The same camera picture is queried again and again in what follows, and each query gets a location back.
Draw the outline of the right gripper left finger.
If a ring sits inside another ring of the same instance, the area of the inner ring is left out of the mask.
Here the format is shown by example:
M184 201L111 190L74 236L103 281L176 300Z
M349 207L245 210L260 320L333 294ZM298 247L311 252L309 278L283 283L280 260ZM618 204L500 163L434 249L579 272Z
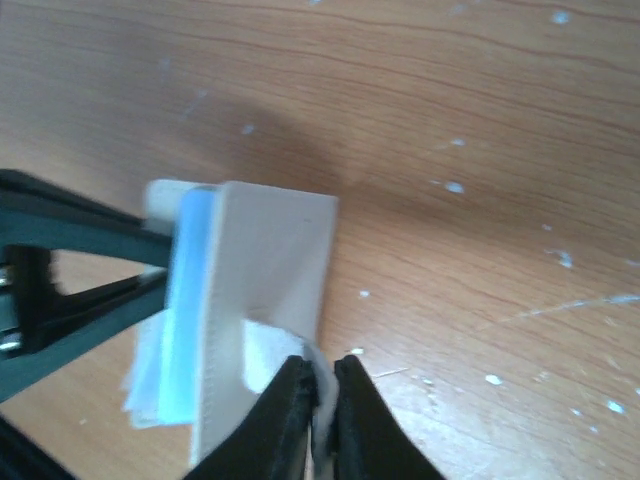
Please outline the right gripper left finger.
M312 364L299 356L288 357L241 424L186 477L302 479L317 400Z

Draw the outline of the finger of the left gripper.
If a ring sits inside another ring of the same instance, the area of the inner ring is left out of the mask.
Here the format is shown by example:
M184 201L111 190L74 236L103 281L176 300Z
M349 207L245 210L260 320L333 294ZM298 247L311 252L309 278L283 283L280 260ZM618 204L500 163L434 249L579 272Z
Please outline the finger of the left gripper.
M1 171L1 245L70 250L167 265L171 238L133 215L23 171Z
M1 361L1 398L8 400L129 327L162 310L164 271L121 282L122 294L100 300L45 331L44 345L15 352Z

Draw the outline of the beige card holder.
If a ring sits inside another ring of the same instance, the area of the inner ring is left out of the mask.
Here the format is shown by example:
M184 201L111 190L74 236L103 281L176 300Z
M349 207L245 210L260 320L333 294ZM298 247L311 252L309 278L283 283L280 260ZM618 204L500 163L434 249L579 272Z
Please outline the beige card holder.
M137 428L188 425L190 459L219 447L285 360L320 377L315 438L337 382L316 344L338 200L230 181L149 183L146 229L171 240L167 291L137 326L124 408Z

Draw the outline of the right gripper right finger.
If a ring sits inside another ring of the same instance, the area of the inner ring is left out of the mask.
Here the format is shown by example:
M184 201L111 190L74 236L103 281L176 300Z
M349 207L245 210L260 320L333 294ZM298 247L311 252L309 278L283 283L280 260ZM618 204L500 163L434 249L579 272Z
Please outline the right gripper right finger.
M339 396L334 421L336 479L441 479L400 428L360 360L334 364Z

